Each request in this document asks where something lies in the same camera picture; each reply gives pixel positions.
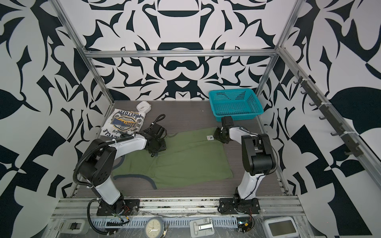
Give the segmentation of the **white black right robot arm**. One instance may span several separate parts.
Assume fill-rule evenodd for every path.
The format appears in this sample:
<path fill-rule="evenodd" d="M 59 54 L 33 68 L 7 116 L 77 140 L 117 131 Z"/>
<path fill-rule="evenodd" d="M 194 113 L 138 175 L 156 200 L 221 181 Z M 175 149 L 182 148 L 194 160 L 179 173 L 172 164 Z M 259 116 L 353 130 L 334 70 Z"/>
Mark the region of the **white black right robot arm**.
<path fill-rule="evenodd" d="M 213 137 L 224 144 L 235 141 L 241 145 L 245 173 L 237 187 L 235 202 L 240 204 L 255 199 L 262 180 L 277 168 L 269 136 L 235 126 L 232 117 L 227 116 L 221 119 L 221 127 L 216 129 Z"/>

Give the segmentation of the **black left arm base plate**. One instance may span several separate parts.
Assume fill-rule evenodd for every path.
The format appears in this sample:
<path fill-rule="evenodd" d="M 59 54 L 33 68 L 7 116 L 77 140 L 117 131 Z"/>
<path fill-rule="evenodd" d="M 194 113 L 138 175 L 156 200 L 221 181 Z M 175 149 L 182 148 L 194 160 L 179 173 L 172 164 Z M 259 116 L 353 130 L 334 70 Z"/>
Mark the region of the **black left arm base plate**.
<path fill-rule="evenodd" d="M 111 216 L 113 214 L 119 214 L 120 216 L 129 216 L 140 209 L 139 199 L 119 199 L 115 204 L 110 205 L 103 200 L 100 200 L 98 206 L 97 216 Z"/>

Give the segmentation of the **white digital display device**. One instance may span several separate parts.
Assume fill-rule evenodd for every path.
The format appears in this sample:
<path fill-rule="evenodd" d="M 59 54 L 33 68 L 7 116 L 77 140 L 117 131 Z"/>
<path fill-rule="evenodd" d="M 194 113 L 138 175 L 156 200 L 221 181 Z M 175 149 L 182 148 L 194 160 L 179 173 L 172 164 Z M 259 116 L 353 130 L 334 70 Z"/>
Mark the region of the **white digital display device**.
<path fill-rule="evenodd" d="M 300 233 L 290 216 L 264 220 L 262 223 L 267 238 L 299 238 Z"/>

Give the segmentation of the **round analog clock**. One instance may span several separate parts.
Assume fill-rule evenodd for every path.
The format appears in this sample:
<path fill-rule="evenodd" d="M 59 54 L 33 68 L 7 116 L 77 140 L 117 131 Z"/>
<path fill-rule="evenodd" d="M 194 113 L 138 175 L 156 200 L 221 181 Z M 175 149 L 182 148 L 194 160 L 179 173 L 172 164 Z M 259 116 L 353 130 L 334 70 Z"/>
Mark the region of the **round analog clock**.
<path fill-rule="evenodd" d="M 160 217 L 153 217 L 147 221 L 144 227 L 147 238 L 161 238 L 164 234 L 164 221 Z"/>

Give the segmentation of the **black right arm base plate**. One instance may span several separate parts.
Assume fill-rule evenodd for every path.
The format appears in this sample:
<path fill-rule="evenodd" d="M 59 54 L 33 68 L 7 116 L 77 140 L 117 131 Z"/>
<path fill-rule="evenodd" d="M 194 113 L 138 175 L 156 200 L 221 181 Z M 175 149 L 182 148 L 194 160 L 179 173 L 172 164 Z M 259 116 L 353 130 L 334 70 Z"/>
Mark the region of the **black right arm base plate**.
<path fill-rule="evenodd" d="M 254 198 L 250 200 L 240 200 L 235 198 L 220 198 L 217 211 L 223 215 L 233 214 L 259 214 L 259 200 Z"/>

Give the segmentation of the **teal plastic basket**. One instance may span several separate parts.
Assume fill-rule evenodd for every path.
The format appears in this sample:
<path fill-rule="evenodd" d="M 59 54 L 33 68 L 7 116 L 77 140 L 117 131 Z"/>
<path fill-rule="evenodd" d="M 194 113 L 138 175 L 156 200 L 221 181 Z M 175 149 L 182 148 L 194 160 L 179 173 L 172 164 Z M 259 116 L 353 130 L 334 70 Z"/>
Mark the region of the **teal plastic basket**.
<path fill-rule="evenodd" d="M 252 89 L 213 90 L 208 96 L 213 115 L 218 122 L 228 116 L 235 121 L 251 120 L 264 113 Z"/>

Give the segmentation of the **grey switch box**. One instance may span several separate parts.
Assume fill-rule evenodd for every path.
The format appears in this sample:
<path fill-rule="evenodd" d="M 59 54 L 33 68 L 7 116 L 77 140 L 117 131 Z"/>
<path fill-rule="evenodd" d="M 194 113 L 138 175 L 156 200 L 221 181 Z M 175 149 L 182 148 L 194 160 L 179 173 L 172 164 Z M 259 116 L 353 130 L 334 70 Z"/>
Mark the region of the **grey switch box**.
<path fill-rule="evenodd" d="M 68 219 L 64 220 L 60 233 L 70 235 L 84 235 L 89 230 L 89 224 L 84 219 Z"/>

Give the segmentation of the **green tank top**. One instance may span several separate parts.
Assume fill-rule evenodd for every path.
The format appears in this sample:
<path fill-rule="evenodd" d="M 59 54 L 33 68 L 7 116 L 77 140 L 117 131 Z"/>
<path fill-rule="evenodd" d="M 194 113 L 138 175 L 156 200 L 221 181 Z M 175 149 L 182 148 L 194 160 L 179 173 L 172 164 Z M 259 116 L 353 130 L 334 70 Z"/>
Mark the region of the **green tank top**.
<path fill-rule="evenodd" d="M 125 155 L 112 171 L 113 179 L 140 178 L 153 189 L 185 187 L 233 178 L 215 128 L 185 131 L 165 137 L 166 150 L 151 156 L 145 150 Z"/>

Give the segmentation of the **white plastic latch device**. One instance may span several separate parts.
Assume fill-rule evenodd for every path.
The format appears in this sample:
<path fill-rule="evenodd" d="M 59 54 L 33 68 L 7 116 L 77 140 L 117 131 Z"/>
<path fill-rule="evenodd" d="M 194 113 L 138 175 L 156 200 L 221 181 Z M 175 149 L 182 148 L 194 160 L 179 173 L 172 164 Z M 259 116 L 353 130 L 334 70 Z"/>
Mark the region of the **white plastic latch device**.
<path fill-rule="evenodd" d="M 190 236 L 192 238 L 201 238 L 215 234 L 215 228 L 212 218 L 201 218 L 190 221 Z"/>

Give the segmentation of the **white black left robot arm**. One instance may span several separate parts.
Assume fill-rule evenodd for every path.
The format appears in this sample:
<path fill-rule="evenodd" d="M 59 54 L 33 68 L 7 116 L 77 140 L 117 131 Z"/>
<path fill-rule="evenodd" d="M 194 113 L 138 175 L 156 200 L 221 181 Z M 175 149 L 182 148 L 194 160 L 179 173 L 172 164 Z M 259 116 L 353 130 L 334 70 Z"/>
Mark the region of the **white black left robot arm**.
<path fill-rule="evenodd" d="M 90 188 L 101 204 L 119 212 L 124 197 L 111 179 L 114 161 L 132 152 L 146 150 L 151 156 L 166 150 L 167 130 L 159 124 L 136 134 L 124 134 L 118 139 L 91 142 L 73 171 L 73 181 Z"/>

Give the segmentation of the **aluminium cage frame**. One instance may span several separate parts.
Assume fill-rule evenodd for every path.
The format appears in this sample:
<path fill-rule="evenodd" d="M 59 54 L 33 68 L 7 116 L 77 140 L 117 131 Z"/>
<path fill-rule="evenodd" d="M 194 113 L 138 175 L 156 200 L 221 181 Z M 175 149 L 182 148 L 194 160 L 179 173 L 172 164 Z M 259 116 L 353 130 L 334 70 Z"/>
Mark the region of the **aluminium cage frame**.
<path fill-rule="evenodd" d="M 380 1 L 55 1 L 114 100 L 253 88 L 292 193 L 371 196 L 381 153 Z M 294 82 L 310 78 L 356 132 L 349 149 Z"/>

